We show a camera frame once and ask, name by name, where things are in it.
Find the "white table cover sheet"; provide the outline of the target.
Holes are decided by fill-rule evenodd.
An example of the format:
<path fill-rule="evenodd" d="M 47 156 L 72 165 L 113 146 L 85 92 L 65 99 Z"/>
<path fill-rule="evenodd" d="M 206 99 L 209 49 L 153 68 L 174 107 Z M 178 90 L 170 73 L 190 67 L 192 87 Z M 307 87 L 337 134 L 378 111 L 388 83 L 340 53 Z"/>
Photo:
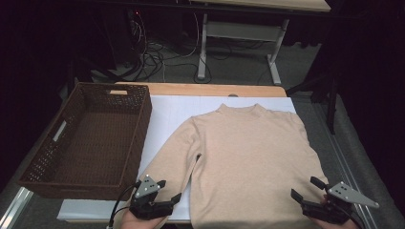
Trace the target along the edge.
<path fill-rule="evenodd" d="M 288 97 L 153 95 L 152 113 L 139 165 L 141 175 L 167 138 L 190 116 L 217 110 L 222 104 L 243 108 L 260 104 L 267 110 L 296 113 Z M 65 199 L 57 219 L 72 223 L 107 223 L 114 200 Z"/>

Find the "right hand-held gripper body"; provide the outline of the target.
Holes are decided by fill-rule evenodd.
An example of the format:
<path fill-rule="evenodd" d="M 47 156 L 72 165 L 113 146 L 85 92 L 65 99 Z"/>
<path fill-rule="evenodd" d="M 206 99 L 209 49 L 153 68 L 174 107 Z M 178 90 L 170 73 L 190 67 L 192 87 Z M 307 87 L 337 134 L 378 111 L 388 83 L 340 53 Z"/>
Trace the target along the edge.
<path fill-rule="evenodd" d="M 360 194 L 342 181 L 335 185 L 327 184 L 325 191 L 325 203 L 303 200 L 300 206 L 304 216 L 333 224 L 343 224 L 352 217 L 352 206 L 355 203 L 372 208 L 379 207 L 376 201 Z"/>

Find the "beige sweater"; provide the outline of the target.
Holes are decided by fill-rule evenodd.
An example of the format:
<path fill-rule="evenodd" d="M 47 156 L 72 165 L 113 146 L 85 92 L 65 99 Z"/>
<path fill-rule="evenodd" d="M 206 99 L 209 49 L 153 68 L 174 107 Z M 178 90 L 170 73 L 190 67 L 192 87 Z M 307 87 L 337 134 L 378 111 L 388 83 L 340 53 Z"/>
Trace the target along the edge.
<path fill-rule="evenodd" d="M 300 117 L 260 105 L 188 118 L 145 172 L 160 200 L 190 191 L 194 229 L 315 229 L 290 192 L 318 200 L 309 179 L 325 176 Z"/>

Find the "person's left hand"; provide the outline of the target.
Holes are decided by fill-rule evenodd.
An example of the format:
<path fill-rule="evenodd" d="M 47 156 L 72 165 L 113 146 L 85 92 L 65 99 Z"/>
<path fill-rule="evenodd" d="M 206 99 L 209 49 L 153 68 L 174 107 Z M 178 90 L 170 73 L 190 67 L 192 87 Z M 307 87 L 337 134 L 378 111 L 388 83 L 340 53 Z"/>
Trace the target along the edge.
<path fill-rule="evenodd" d="M 156 229 L 164 218 L 138 219 L 130 211 L 126 211 L 121 219 L 120 229 Z"/>

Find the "long aluminium rail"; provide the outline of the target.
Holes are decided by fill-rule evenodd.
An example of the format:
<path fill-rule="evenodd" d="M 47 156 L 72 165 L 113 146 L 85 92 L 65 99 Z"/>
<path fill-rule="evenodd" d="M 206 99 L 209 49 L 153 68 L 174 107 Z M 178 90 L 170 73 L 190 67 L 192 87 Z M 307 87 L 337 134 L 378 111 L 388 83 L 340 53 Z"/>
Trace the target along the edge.
<path fill-rule="evenodd" d="M 345 158 L 343 149 L 336 138 L 337 134 L 333 135 L 330 132 L 323 107 L 319 104 L 313 104 L 313 109 L 316 113 L 317 118 L 321 122 L 322 132 L 326 135 L 329 143 L 331 144 L 331 158 L 333 159 L 333 162 L 335 163 L 335 165 L 337 166 L 337 170 L 339 171 L 338 181 L 344 182 L 345 184 L 352 187 L 355 191 L 358 191 L 360 194 L 364 195 L 363 190 L 359 186 L 354 176 L 349 161 Z M 372 214 L 372 207 L 365 204 L 355 203 L 354 208 L 358 216 L 364 222 L 364 229 L 378 229 L 378 226 L 376 225 Z"/>

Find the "white-legged desk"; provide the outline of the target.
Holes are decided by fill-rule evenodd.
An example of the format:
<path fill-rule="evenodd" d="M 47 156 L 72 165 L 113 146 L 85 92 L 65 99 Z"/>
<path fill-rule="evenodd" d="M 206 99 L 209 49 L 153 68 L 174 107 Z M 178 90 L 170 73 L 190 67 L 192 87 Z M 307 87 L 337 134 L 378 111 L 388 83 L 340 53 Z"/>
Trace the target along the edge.
<path fill-rule="evenodd" d="M 236 7 L 252 7 L 257 10 L 280 10 L 282 12 L 330 12 L 331 7 L 326 0 L 192 0 L 201 2 L 205 7 L 213 4 Z M 281 78 L 276 66 L 276 58 L 281 49 L 282 41 L 287 32 L 289 20 L 283 19 L 280 25 L 259 25 L 247 22 L 226 22 L 223 19 L 212 21 L 205 13 L 202 18 L 201 53 L 197 71 L 197 79 L 205 80 L 208 67 L 206 65 L 206 39 L 208 37 L 242 39 L 247 41 L 263 41 L 273 43 L 272 53 L 266 56 L 272 82 L 281 85 Z"/>

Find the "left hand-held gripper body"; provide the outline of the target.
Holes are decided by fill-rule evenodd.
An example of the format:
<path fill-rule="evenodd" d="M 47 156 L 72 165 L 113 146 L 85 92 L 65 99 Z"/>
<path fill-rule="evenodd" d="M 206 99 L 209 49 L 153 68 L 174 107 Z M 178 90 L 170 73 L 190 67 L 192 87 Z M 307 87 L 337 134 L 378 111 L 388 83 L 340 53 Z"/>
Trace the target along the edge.
<path fill-rule="evenodd" d="M 130 201 L 129 211 L 138 219 L 157 219 L 170 216 L 174 209 L 170 200 L 156 202 L 156 197 L 161 189 L 147 175 L 137 183 L 136 191 Z"/>

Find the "brown woven basket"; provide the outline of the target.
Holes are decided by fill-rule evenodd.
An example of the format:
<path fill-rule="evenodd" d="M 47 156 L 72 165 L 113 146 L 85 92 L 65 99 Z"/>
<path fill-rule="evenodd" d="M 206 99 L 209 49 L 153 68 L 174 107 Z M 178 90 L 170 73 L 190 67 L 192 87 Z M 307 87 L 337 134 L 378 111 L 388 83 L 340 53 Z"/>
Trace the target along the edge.
<path fill-rule="evenodd" d="M 114 200 L 138 176 L 146 85 L 78 83 L 18 184 L 43 198 Z"/>

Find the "person's right hand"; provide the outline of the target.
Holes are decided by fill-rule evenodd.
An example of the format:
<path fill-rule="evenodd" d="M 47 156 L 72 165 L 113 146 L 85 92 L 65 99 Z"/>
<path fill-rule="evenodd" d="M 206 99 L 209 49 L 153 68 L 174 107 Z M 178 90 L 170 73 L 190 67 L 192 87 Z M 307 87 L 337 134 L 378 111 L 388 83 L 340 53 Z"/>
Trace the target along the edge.
<path fill-rule="evenodd" d="M 333 224 L 320 219 L 310 218 L 316 225 L 322 229 L 358 229 L 356 224 L 352 220 L 348 220 L 343 224 Z"/>

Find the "short aluminium rail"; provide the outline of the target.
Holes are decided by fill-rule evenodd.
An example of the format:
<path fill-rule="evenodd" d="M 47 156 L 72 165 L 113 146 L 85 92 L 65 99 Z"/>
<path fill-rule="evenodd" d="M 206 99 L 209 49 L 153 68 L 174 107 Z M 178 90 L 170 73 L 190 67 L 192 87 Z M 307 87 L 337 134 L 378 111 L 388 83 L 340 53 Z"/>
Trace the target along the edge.
<path fill-rule="evenodd" d="M 21 187 L 8 209 L 0 219 L 0 229 L 12 229 L 18 218 L 30 202 L 33 192 Z"/>

